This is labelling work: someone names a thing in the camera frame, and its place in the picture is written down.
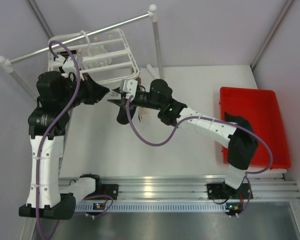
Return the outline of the black sock pile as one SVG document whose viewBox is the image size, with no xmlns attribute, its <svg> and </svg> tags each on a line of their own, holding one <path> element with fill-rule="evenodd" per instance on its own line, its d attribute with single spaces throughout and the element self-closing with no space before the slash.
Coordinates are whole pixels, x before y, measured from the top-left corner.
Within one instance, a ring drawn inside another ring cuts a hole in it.
<svg viewBox="0 0 300 240">
<path fill-rule="evenodd" d="M 129 109 L 129 113 L 130 113 L 130 118 L 133 119 L 135 112 L 137 110 L 136 106 L 131 106 Z M 128 120 L 128 115 L 127 115 L 127 111 L 126 111 L 126 107 L 125 106 L 120 106 L 119 107 L 119 112 L 118 115 L 116 117 L 116 121 L 121 124 L 121 125 L 127 125 L 129 124 L 129 120 Z"/>
</svg>

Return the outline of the white plastic clip hanger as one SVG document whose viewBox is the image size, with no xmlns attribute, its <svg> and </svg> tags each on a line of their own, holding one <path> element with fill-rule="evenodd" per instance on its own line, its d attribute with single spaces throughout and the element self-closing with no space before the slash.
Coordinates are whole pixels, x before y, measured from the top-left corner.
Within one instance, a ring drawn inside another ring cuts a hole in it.
<svg viewBox="0 0 300 240">
<path fill-rule="evenodd" d="M 94 36 L 85 31 L 73 34 L 57 35 L 52 40 L 65 42 L 82 37 L 67 45 L 74 55 L 82 60 L 81 73 L 87 73 L 99 85 L 110 89 L 108 95 L 117 97 L 113 90 L 120 87 L 125 79 L 137 79 L 140 69 L 133 56 L 131 47 L 120 28 Z"/>
</svg>

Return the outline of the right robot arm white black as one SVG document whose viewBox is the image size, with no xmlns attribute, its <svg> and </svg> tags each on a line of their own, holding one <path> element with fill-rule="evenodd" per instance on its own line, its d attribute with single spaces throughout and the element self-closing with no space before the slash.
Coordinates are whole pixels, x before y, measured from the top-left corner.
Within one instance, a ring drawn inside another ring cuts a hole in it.
<svg viewBox="0 0 300 240">
<path fill-rule="evenodd" d="M 241 116 L 230 116 L 229 121 L 222 121 L 200 114 L 186 104 L 175 100 L 173 90 L 163 79 L 155 79 L 150 83 L 149 91 L 140 89 L 136 80 L 124 79 L 120 87 L 115 89 L 118 99 L 109 102 L 119 106 L 117 122 L 129 124 L 135 135 L 146 145 L 161 147 L 172 138 L 171 135 L 161 143 L 152 143 L 144 139 L 135 128 L 132 118 L 138 107 L 156 110 L 162 123 L 173 127 L 194 131 L 209 137 L 228 150 L 228 172 L 223 181 L 217 199 L 236 198 L 242 192 L 242 183 L 246 172 L 258 149 L 259 142 L 250 123 Z"/>
</svg>

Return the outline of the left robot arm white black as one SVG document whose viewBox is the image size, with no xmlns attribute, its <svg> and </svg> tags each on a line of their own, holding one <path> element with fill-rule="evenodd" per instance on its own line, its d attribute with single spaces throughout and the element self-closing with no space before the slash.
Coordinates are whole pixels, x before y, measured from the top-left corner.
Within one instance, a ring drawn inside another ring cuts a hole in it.
<svg viewBox="0 0 300 240">
<path fill-rule="evenodd" d="M 81 200 L 87 196 L 97 199 L 103 194 L 100 176 L 91 173 L 59 189 L 69 111 L 80 104 L 98 103 L 110 90 L 87 73 L 77 81 L 74 73 L 64 77 L 58 71 L 39 75 L 36 87 L 37 106 L 28 118 L 32 149 L 30 191 L 26 203 L 19 208 L 19 216 L 69 220 Z"/>
</svg>

